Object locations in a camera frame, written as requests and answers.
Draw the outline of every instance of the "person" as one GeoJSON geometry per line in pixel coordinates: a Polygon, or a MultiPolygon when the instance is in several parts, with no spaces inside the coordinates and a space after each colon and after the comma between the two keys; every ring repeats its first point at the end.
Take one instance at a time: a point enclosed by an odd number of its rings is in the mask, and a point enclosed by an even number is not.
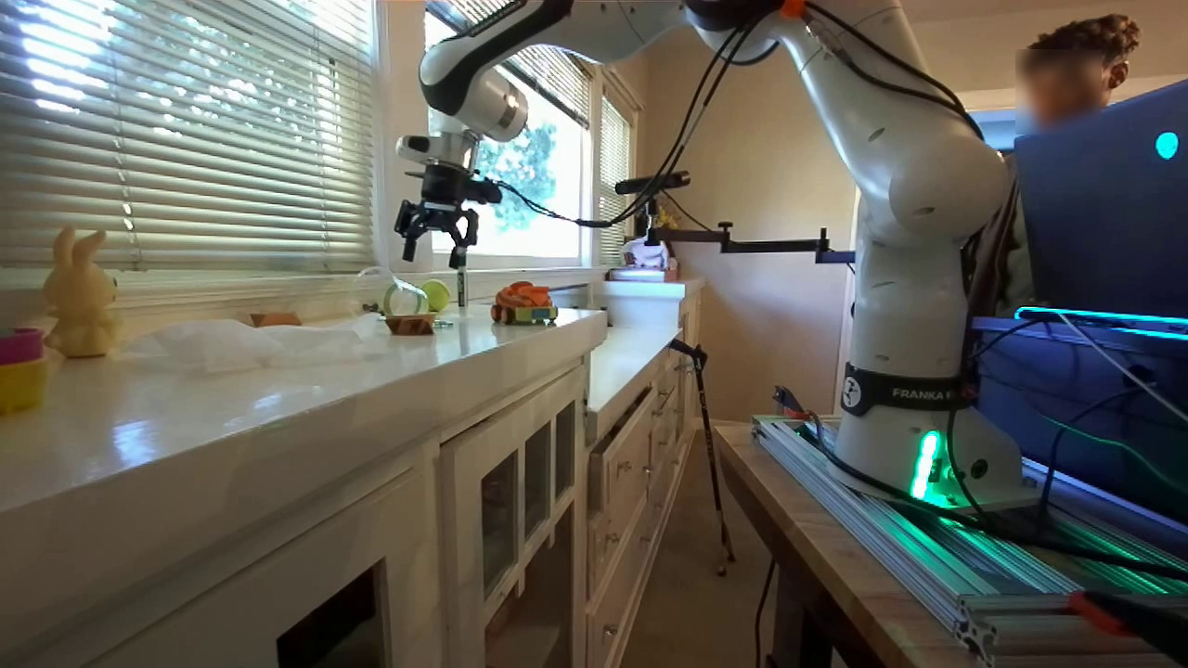
{"type": "MultiPolygon", "coordinates": [[[[1017,61],[1029,84],[1034,131],[1099,113],[1127,79],[1127,55],[1140,50],[1140,26],[1127,16],[1094,16],[1039,34],[1017,61]]],[[[969,311],[995,316],[1033,296],[1033,260],[1024,246],[1024,215],[1011,196],[998,223],[966,250],[969,311]]]]}

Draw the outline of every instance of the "curly hair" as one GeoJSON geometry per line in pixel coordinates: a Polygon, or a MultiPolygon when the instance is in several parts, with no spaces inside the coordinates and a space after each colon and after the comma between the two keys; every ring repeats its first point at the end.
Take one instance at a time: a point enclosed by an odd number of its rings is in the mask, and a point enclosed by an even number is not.
{"type": "Polygon", "coordinates": [[[1127,16],[1079,20],[1039,34],[1021,55],[1017,69],[1029,79],[1034,69],[1048,69],[1063,55],[1122,65],[1135,46],[1140,26],[1127,16]]]}

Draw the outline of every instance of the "desk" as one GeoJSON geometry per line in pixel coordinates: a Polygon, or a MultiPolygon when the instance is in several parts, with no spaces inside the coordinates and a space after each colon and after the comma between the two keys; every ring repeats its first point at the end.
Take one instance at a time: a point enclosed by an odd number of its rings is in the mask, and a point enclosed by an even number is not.
{"type": "Polygon", "coordinates": [[[974,663],[969,648],[867,557],[761,446],[751,423],[716,423],[720,470],[781,564],[775,662],[974,663]]]}

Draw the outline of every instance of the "blue light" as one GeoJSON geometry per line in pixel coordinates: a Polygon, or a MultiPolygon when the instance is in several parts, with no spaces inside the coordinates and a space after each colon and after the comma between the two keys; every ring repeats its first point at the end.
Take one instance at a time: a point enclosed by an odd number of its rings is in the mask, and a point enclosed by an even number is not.
{"type": "Polygon", "coordinates": [[[1180,135],[1163,131],[1163,135],[1154,136],[1154,155],[1158,155],[1163,162],[1177,159],[1177,155],[1180,155],[1180,135]]]}

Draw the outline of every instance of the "wooden floor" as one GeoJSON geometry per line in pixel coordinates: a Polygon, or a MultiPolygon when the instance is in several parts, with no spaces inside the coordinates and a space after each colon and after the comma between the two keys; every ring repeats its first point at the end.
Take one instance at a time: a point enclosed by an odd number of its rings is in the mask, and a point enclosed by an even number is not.
{"type": "MultiPolygon", "coordinates": [[[[625,668],[751,668],[755,615],[768,570],[768,551],[751,521],[720,488],[736,564],[720,570],[720,522],[710,488],[710,458],[701,436],[692,446],[680,497],[663,532],[659,557],[625,668]]],[[[763,606],[763,643],[772,632],[772,596],[763,606]]]]}

